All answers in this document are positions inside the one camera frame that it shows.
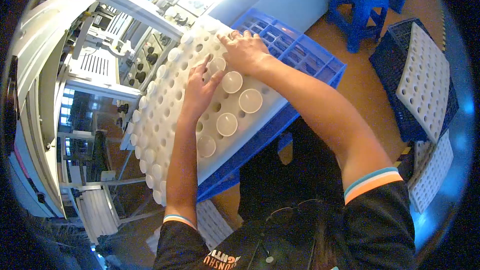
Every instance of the person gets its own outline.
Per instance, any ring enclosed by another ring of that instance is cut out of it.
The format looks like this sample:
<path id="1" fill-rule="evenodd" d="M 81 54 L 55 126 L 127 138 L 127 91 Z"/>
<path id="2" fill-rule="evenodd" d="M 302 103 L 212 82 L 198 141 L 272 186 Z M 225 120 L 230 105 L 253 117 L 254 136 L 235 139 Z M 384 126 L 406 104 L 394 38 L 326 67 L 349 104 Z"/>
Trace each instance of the person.
<path id="1" fill-rule="evenodd" d="M 197 231 L 195 126 L 223 73 L 204 82 L 205 57 L 190 70 L 177 122 L 154 269 L 413 269 L 406 185 L 353 105 L 271 56 L 258 34 L 235 30 L 217 37 L 230 68 L 273 88 L 300 114 L 294 161 L 282 167 L 269 145 L 241 167 L 238 213 L 244 223 L 209 251 Z M 344 191 L 339 208 L 335 192 L 316 185 L 337 181 Z"/>

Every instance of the blue plastic crate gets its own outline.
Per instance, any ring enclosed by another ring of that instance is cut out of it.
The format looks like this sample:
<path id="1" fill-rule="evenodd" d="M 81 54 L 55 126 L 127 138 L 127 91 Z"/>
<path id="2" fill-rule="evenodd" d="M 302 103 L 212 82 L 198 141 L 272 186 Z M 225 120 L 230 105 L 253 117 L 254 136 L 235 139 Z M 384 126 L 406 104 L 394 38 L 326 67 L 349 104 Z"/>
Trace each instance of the blue plastic crate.
<path id="1" fill-rule="evenodd" d="M 423 23 L 417 18 L 395 23 L 387 28 L 387 32 L 382 37 L 380 44 L 369 58 L 387 93 L 390 106 L 395 114 L 400 137 L 404 142 L 428 140 L 425 130 L 406 106 L 397 98 L 396 94 L 409 52 L 410 33 L 413 22 L 417 23 L 417 25 L 430 36 L 427 29 L 423 26 Z M 440 136 L 446 132 L 458 109 L 459 102 L 457 100 L 457 93 L 453 87 L 452 79 L 450 79 L 447 109 Z"/>
<path id="2" fill-rule="evenodd" d="M 314 40 L 254 8 L 241 16 L 232 28 L 242 33 L 246 30 L 258 33 L 272 56 L 334 88 L 347 67 Z"/>

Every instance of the orange floor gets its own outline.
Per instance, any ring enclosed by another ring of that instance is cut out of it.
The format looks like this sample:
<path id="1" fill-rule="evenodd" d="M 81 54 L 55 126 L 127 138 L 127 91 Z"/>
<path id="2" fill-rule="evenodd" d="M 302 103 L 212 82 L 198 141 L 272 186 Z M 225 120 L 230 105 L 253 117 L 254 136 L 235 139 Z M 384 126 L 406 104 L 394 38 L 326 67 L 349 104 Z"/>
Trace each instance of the orange floor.
<path id="1" fill-rule="evenodd" d="M 389 9 L 382 35 L 388 25 L 409 18 L 419 18 L 441 48 L 443 26 L 440 0 L 406 0 L 401 15 Z M 305 34 L 347 64 L 345 75 L 337 90 L 357 108 L 373 129 L 390 159 L 396 161 L 406 144 L 400 139 L 387 95 L 368 60 L 375 51 L 376 43 L 373 40 L 364 40 L 358 53 L 349 53 L 345 35 L 334 24 L 328 24 L 325 16 L 313 24 Z M 238 185 L 219 194 L 213 200 L 219 210 L 223 210 L 229 218 L 236 219 L 240 202 Z"/>

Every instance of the white perforated tray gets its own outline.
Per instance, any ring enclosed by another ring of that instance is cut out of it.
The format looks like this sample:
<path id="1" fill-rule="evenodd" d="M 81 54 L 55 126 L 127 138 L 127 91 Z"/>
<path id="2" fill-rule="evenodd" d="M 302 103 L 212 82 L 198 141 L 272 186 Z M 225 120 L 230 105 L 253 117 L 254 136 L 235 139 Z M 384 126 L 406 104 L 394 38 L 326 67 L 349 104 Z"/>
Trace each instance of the white perforated tray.
<path id="1" fill-rule="evenodd" d="M 130 141 L 133 140 L 132 145 L 136 146 L 135 156 L 144 161 L 142 166 L 146 168 L 147 185 L 153 190 L 160 191 L 159 184 L 167 177 L 176 123 L 183 104 L 189 69 L 208 53 L 212 53 L 213 58 L 222 57 L 227 51 L 215 34 L 230 31 L 232 31 L 231 28 L 209 16 L 199 18 L 192 30 L 187 32 L 193 36 L 193 41 L 178 46 L 182 53 L 174 62 L 169 61 L 165 64 L 165 74 L 161 71 L 163 67 L 159 68 L 158 74 L 162 77 L 157 77 L 151 82 L 145 99 L 141 99 L 141 101 L 147 101 L 147 106 L 133 113 L 132 121 L 139 120 L 133 125 L 129 123 L 127 133 L 132 134 Z M 225 69 L 225 71 L 231 70 L 228 66 Z M 245 113 L 239 107 L 239 96 L 246 89 L 256 89 L 262 95 L 263 104 L 255 113 Z M 216 144 L 216 150 L 212 156 L 197 157 L 198 183 L 202 183 L 230 159 L 286 103 L 287 100 L 279 93 L 250 76 L 243 76 L 243 85 L 234 94 L 227 94 L 220 84 L 210 106 L 197 124 L 197 140 L 201 136 L 209 135 Z M 223 113 L 231 113 L 237 117 L 237 130 L 231 136 L 222 136 L 217 132 L 217 119 Z M 152 166 L 155 164 L 161 166 L 161 174 L 154 175 Z M 164 200 L 159 198 L 155 201 L 160 203 Z"/>
<path id="2" fill-rule="evenodd" d="M 450 65 L 434 41 L 415 22 L 403 75 L 396 90 L 407 107 L 436 143 L 447 110 Z"/>
<path id="3" fill-rule="evenodd" d="M 418 213 L 423 213 L 432 202 L 452 165 L 453 151 L 448 135 L 447 130 L 434 145 L 430 155 L 428 147 L 425 146 L 422 151 L 426 161 L 419 163 L 419 168 L 415 169 L 407 183 L 410 201 Z"/>

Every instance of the plastic cup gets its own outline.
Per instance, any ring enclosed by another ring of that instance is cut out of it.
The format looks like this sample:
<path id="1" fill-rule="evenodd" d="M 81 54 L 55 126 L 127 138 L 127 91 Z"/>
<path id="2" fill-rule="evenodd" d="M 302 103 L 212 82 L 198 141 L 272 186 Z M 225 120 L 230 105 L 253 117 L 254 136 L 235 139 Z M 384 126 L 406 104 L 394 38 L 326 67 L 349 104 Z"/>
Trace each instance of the plastic cup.
<path id="1" fill-rule="evenodd" d="M 180 56 L 180 52 L 181 52 L 180 49 L 172 48 L 172 50 L 170 50 L 170 52 L 168 53 L 167 60 L 169 62 L 176 61 Z"/>
<path id="2" fill-rule="evenodd" d="M 157 91 L 157 83 L 153 80 L 151 81 L 149 84 L 148 84 L 148 87 L 147 87 L 147 94 L 153 94 Z"/>
<path id="3" fill-rule="evenodd" d="M 215 140 L 209 135 L 202 135 L 197 142 L 197 151 L 203 158 L 211 157 L 215 153 L 217 145 Z"/>
<path id="4" fill-rule="evenodd" d="M 142 117 L 141 112 L 139 110 L 135 110 L 131 115 L 131 120 L 135 123 L 135 122 L 138 122 L 141 117 Z"/>
<path id="5" fill-rule="evenodd" d="M 152 166 L 152 172 L 153 172 L 153 176 L 158 179 L 158 180 L 161 180 L 163 178 L 163 168 L 162 166 L 158 165 L 158 164 L 155 164 Z"/>
<path id="6" fill-rule="evenodd" d="M 237 118 L 232 113 L 223 113 L 216 120 L 216 129 L 222 136 L 230 137 L 237 131 L 237 127 Z"/>
<path id="7" fill-rule="evenodd" d="M 149 174 L 145 176 L 145 183 L 147 183 L 147 187 L 153 189 L 155 186 L 155 178 Z"/>
<path id="8" fill-rule="evenodd" d="M 145 174 L 148 171 L 148 164 L 143 159 L 140 160 L 140 171 Z"/>
<path id="9" fill-rule="evenodd" d="M 167 71 L 167 66 L 164 64 L 160 65 L 156 71 L 156 78 L 161 79 L 165 75 L 166 71 Z"/>
<path id="10" fill-rule="evenodd" d="M 242 85 L 243 77 L 237 71 L 228 72 L 222 79 L 222 88 L 229 94 L 238 92 Z"/>
<path id="11" fill-rule="evenodd" d="M 255 113 L 260 109 L 264 99 L 259 91 L 249 88 L 243 91 L 238 98 L 240 109 L 247 114 Z"/>
<path id="12" fill-rule="evenodd" d="M 217 73 L 217 71 L 224 71 L 226 66 L 227 66 L 227 63 L 223 58 L 216 57 L 212 60 L 212 62 L 210 62 L 208 69 L 212 74 L 215 74 Z"/>
<path id="13" fill-rule="evenodd" d="M 145 109 L 147 106 L 148 106 L 148 99 L 146 96 L 142 96 L 140 98 L 140 101 L 138 102 L 138 107 L 141 109 Z"/>

